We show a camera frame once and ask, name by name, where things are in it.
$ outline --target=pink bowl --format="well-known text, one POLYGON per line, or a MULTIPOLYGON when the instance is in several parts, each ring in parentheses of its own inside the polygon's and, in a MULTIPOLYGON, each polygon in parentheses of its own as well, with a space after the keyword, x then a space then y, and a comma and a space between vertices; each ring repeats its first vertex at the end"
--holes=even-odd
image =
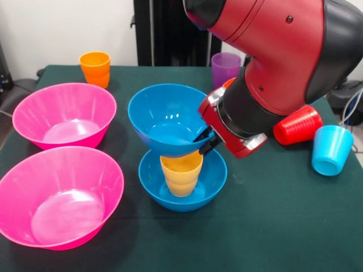
POLYGON ((116 100, 85 83, 50 86, 25 98, 14 110, 15 130, 43 150, 60 146, 96 147, 116 114, 116 100))
POLYGON ((0 181, 0 233, 28 247, 67 250, 92 239, 124 191, 107 154, 67 146, 35 154, 0 181))

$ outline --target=cup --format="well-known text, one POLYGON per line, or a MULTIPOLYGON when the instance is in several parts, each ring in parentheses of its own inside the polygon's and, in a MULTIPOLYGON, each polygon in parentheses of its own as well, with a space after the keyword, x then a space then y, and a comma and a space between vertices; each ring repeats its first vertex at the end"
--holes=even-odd
POLYGON ((325 176, 336 176, 344 167, 352 149, 352 133, 341 126, 324 126, 315 133, 313 168, 325 176))
POLYGON ((222 86, 227 80, 237 77, 240 71, 241 58, 232 53, 218 53, 212 57, 212 76, 214 89, 222 86))
POLYGON ((314 139, 315 132, 322 126, 319 113, 305 105, 274 126, 273 134, 281 145, 287 146, 314 139))
POLYGON ((89 84, 107 88, 109 83, 110 57, 105 52, 88 52, 79 58, 79 64, 89 84))
POLYGON ((203 155, 199 150, 179 158, 161 156, 160 162, 169 191, 177 197, 190 195, 202 169, 203 155))

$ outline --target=red cup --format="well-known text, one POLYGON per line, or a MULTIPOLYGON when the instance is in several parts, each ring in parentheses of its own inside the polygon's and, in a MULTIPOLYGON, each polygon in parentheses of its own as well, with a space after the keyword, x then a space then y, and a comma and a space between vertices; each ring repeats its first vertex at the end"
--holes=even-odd
POLYGON ((273 134, 281 145, 287 146, 314 139, 315 132, 322 126, 319 113, 306 105, 274 126, 273 134))

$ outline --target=yellow cup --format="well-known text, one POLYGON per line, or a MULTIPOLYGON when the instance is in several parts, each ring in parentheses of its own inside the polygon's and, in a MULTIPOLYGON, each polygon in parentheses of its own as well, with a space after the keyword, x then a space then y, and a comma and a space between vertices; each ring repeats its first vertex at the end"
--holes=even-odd
POLYGON ((179 158, 161 156, 160 162, 170 192, 177 197, 190 195, 197 185, 203 165, 203 156, 199 151, 179 158))

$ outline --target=purple cup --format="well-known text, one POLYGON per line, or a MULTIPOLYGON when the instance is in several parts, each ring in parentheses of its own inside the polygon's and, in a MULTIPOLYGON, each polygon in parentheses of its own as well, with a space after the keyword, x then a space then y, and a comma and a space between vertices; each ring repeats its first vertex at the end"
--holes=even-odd
POLYGON ((218 53, 212 57, 212 76, 214 89, 227 80, 237 77, 242 63, 241 58, 232 53, 218 53))

